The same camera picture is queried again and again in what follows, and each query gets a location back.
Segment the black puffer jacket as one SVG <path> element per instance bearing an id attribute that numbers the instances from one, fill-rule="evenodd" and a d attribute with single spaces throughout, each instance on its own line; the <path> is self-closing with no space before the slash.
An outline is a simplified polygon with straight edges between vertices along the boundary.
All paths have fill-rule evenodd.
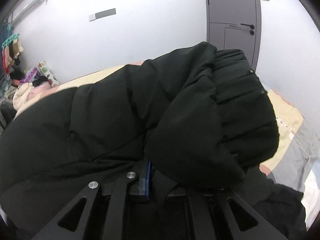
<path id="1" fill-rule="evenodd" d="M 5 226 L 11 239 L 302 239 L 302 193 L 259 168 L 278 146 L 242 51 L 177 49 L 17 114 L 1 136 Z"/>

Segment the grey bedroom door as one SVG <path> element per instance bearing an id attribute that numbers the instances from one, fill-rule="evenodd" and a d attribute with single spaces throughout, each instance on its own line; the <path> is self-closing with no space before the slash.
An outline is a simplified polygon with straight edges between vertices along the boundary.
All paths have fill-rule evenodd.
<path id="1" fill-rule="evenodd" d="M 261 41 L 260 0 L 207 0 L 207 42 L 219 50 L 240 49 L 257 68 Z"/>

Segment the dotted rolled mat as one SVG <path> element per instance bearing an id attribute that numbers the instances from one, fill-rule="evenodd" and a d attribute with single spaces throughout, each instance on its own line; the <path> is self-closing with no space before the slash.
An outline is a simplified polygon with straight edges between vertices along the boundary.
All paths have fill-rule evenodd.
<path id="1" fill-rule="evenodd" d="M 57 87 L 60 85 L 59 81 L 55 78 L 53 73 L 50 71 L 48 64 L 46 64 L 44 61 L 41 61 L 39 62 L 38 67 L 42 75 L 47 78 L 51 87 Z"/>

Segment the green clip sock hanger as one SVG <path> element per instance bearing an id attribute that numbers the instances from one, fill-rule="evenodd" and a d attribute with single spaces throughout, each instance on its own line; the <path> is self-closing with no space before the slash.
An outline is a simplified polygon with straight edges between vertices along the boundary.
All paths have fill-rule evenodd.
<path id="1" fill-rule="evenodd" d="M 1 25 L 1 48 L 4 49 L 13 40 L 18 39 L 20 33 L 14 33 L 10 23 Z"/>

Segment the grey wall panel switch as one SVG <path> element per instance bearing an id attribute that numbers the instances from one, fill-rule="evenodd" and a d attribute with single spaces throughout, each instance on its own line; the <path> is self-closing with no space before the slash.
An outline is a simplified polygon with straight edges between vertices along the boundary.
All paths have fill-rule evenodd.
<path id="1" fill-rule="evenodd" d="M 104 10 L 101 12 L 96 12 L 95 14 L 89 15 L 89 22 L 104 18 L 107 16 L 112 16 L 116 14 L 116 8 Z"/>

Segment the white wall air conditioner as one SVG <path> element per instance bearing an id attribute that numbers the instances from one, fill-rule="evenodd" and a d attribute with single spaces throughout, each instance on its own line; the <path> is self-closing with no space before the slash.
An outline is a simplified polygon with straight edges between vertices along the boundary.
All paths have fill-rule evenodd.
<path id="1" fill-rule="evenodd" d="M 48 0 L 32 0 L 23 9 L 15 9 L 11 15 L 11 24 L 16 25 L 46 1 Z"/>

